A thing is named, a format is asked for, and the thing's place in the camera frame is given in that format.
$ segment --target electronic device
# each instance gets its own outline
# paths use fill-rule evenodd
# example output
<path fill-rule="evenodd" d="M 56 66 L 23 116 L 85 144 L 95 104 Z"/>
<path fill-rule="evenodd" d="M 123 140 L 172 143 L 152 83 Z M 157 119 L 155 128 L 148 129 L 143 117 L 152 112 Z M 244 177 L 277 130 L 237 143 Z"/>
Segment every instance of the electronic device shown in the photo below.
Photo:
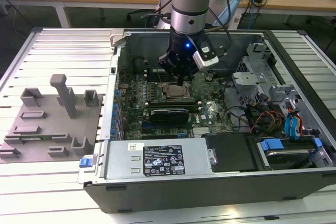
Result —
<path fill-rule="evenodd" d="M 172 0 L 170 30 L 112 29 L 103 94 L 75 95 L 61 73 L 50 95 L 25 88 L 0 163 L 79 160 L 78 182 L 106 213 L 336 184 L 335 65 L 303 32 L 204 30 L 208 4 Z"/>
<path fill-rule="evenodd" d="M 309 39 L 290 31 L 230 34 L 228 57 L 180 86 L 156 62 L 169 31 L 112 30 L 115 71 L 100 140 L 78 177 L 102 211 L 299 199 L 336 183 L 336 119 L 292 58 L 296 48 L 313 48 Z M 216 47 L 226 37 L 208 35 Z"/>

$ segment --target wire bundle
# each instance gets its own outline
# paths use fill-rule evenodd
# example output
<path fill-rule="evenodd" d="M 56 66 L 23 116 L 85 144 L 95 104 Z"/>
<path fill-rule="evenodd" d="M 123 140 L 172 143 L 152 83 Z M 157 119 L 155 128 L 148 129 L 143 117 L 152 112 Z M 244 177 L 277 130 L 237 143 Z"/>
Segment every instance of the wire bundle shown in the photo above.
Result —
<path fill-rule="evenodd" d="M 259 17 L 259 15 L 260 15 L 260 9 L 263 6 L 265 6 L 267 2 L 268 2 L 268 0 L 263 0 L 262 3 L 258 4 L 256 2 L 254 2 L 253 0 L 248 0 L 246 9 L 245 9 L 244 13 L 242 14 L 242 17 L 241 17 L 240 21 L 246 20 L 246 19 L 244 19 L 244 17 L 246 16 L 247 11 L 249 10 L 248 13 L 250 13 L 250 19 L 248 19 L 246 21 L 249 21 L 248 29 L 250 29 L 252 22 L 255 22 L 257 20 L 257 18 Z M 254 8 L 257 8 L 257 11 L 256 11 L 256 17 L 253 19 Z"/>
<path fill-rule="evenodd" d="M 277 111 L 264 111 L 263 113 L 260 114 L 260 116 L 257 118 L 255 125 L 259 122 L 259 120 L 262 118 L 262 116 L 268 116 L 271 119 L 271 123 L 268 126 L 268 128 L 265 131 L 262 131 L 258 133 L 259 137 L 267 136 L 269 135 L 272 131 L 278 130 L 281 128 L 283 119 L 285 117 Z M 255 131 L 255 125 L 251 128 L 251 132 Z"/>

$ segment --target power supply label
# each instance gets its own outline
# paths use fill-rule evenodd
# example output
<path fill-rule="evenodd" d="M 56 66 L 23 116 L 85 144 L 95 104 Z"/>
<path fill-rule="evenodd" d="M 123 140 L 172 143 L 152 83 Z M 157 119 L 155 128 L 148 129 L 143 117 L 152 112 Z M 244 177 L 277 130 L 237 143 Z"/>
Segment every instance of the power supply label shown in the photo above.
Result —
<path fill-rule="evenodd" d="M 182 146 L 145 146 L 143 173 L 147 177 L 185 174 Z"/>

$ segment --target blue plastic clip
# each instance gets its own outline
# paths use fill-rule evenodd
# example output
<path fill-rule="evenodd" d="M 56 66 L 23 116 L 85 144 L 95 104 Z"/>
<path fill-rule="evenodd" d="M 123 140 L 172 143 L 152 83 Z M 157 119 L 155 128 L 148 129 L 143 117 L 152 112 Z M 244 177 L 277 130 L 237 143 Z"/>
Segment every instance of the blue plastic clip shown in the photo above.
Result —
<path fill-rule="evenodd" d="M 81 158 L 79 160 L 79 168 L 92 167 L 92 158 Z"/>
<path fill-rule="evenodd" d="M 284 146 L 282 145 L 282 142 L 279 138 L 265 139 L 260 144 L 264 151 L 284 149 Z"/>
<path fill-rule="evenodd" d="M 298 119 L 296 117 L 291 117 L 290 113 L 287 114 L 286 116 L 286 121 L 285 121 L 285 133 L 290 136 L 293 136 L 295 139 L 299 139 L 299 136 L 296 135 L 296 126 L 298 124 Z"/>
<path fill-rule="evenodd" d="M 321 140 L 318 137 L 315 137 L 314 142 L 315 142 L 315 145 L 316 145 L 317 149 L 319 149 L 323 146 Z"/>

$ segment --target slotted metal surface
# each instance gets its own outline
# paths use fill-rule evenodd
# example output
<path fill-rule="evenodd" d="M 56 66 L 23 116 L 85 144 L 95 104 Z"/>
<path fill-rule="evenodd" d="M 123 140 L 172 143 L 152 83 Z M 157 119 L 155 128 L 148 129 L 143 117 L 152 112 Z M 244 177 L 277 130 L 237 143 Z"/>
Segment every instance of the slotted metal surface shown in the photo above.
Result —
<path fill-rule="evenodd" d="M 313 41 L 296 31 L 273 31 L 296 66 L 307 81 L 336 117 L 336 70 L 329 58 L 313 43 Z M 282 66 L 276 67 L 283 80 L 290 84 Z"/>
<path fill-rule="evenodd" d="M 11 127 L 25 88 L 57 94 L 49 84 L 54 73 L 67 76 L 75 94 L 95 89 L 105 94 L 112 59 L 110 29 L 43 29 L 31 40 L 0 90 L 0 144 Z"/>

